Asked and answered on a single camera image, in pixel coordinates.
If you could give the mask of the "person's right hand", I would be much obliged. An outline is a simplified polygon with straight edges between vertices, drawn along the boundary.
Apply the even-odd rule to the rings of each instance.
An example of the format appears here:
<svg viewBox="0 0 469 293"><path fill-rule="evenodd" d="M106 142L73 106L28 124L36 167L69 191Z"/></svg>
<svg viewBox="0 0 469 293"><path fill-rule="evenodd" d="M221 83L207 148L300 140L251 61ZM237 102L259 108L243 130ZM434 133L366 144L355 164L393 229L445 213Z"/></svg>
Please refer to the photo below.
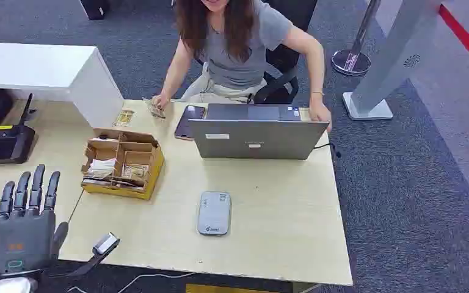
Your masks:
<svg viewBox="0 0 469 293"><path fill-rule="evenodd" d="M152 97L151 103L156 109L164 110L166 105L168 105L171 99L172 99L171 95L161 92L160 94Z"/></svg>

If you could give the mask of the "person's left hand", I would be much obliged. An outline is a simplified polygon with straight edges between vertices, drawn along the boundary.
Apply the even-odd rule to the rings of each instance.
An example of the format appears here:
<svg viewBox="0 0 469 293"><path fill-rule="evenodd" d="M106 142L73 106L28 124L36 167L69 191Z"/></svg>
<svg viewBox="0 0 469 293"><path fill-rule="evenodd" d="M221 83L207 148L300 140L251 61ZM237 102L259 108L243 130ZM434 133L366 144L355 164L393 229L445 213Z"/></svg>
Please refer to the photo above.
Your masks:
<svg viewBox="0 0 469 293"><path fill-rule="evenodd" d="M331 112L325 104L318 99L312 99L308 109L312 121L321 121L328 123L327 132L332 130L332 116Z"/></svg>

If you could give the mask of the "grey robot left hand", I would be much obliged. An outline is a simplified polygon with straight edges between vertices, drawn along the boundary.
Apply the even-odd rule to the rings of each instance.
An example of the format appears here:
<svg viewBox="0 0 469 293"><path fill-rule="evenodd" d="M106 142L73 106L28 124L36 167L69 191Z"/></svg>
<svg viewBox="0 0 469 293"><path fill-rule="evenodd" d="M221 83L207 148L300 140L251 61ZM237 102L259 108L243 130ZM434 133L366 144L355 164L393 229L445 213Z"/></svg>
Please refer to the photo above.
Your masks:
<svg viewBox="0 0 469 293"><path fill-rule="evenodd" d="M56 222L55 205L60 172L52 173L44 192L45 165L9 181L0 200L0 275L46 270L58 259L68 222Z"/></svg>

